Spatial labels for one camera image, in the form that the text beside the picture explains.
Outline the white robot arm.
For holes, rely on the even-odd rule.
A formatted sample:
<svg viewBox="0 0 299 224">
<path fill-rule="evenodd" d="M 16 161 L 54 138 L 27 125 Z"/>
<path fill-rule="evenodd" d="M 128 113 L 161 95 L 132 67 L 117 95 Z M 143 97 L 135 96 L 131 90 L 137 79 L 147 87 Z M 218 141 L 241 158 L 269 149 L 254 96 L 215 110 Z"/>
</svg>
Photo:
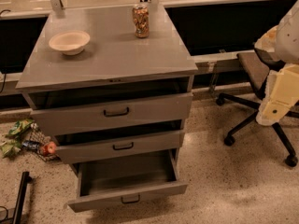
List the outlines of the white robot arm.
<svg viewBox="0 0 299 224">
<path fill-rule="evenodd" d="M 285 63 L 278 71 L 270 69 L 265 97 L 256 117 L 259 124 L 271 126 L 299 101 L 299 1 L 277 26 L 258 39 L 255 48 L 258 51 L 273 51 Z"/>
</svg>

